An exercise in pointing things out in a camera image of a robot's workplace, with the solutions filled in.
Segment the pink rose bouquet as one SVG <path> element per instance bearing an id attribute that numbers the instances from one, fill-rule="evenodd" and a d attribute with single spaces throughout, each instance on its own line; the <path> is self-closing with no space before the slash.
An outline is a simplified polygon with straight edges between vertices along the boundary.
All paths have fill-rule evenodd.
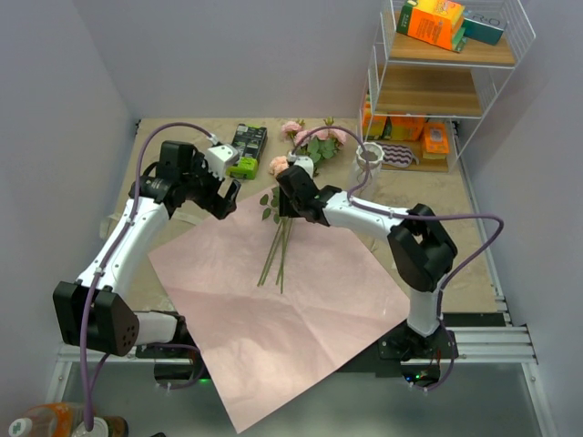
<path id="1" fill-rule="evenodd" d="M 334 118 L 327 117 L 323 120 L 325 129 L 319 130 L 315 134 L 308 136 L 308 129 L 303 119 L 287 121 L 281 125 L 281 135 L 284 139 L 292 142 L 293 150 L 297 155 L 303 155 L 310 158 L 314 164 L 313 175 L 318 175 L 318 166 L 325 160 L 334 158 L 342 149 L 347 141 L 347 134 L 341 130 L 333 128 Z M 264 194 L 259 203 L 262 207 L 262 221 L 271 220 L 276 226 L 276 231 L 268 251 L 267 258 L 259 276 L 257 286 L 263 286 L 271 272 L 276 258 L 279 258 L 279 267 L 275 284 L 279 287 L 280 294 L 284 289 L 284 274 L 286 253 L 290 244 L 293 219 L 282 218 L 279 212 L 280 191 L 273 188 L 270 194 Z"/>

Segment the pink wrapping paper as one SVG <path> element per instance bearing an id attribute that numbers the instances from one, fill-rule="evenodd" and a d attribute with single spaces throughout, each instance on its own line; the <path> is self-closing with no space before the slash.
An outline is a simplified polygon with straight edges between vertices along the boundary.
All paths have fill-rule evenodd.
<path id="1" fill-rule="evenodd" d="M 251 196 L 152 250 L 237 432 L 328 377 L 404 321 L 409 299 L 348 229 L 302 220 L 284 255 Z"/>

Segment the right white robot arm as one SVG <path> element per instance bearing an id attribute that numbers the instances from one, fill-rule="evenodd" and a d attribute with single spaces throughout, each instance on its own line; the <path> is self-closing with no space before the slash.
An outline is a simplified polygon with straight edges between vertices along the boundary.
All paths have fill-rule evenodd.
<path id="1" fill-rule="evenodd" d="M 406 321 L 391 331 L 401 361 L 433 355 L 440 336 L 447 339 L 450 358 L 457 357 L 452 332 L 445 327 L 442 300 L 458 250 L 429 207 L 390 208 L 335 186 L 318 188 L 298 165 L 284 170 L 276 180 L 284 217 L 349 229 L 387 244 L 398 275 L 410 289 Z"/>

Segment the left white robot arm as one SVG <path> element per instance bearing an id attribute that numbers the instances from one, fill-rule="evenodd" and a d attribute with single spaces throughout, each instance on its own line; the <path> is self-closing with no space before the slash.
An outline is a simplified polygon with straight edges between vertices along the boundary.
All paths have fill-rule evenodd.
<path id="1" fill-rule="evenodd" d="M 94 261 L 74 282 L 61 281 L 54 290 L 65 344 L 117 356 L 151 343 L 169 357 L 187 350 L 189 335 L 179 328 L 178 315 L 133 311 L 123 296 L 153 240 L 185 202 L 216 219 L 235 211 L 240 182 L 232 182 L 224 196 L 220 187 L 238 159 L 228 144 L 200 152 L 189 143 L 162 143 L 158 161 L 132 184 L 122 217 Z"/>

